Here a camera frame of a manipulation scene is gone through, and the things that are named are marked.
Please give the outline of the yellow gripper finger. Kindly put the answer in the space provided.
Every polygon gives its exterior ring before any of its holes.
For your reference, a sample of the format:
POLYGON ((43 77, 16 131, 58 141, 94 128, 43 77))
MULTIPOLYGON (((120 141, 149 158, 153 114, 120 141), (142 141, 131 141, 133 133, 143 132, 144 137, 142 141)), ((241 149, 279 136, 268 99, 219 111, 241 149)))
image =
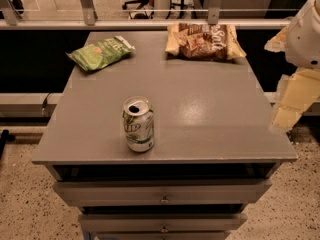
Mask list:
POLYGON ((270 52, 284 52, 286 48, 286 36, 288 27, 284 27, 274 37, 267 41, 264 49, 270 52))

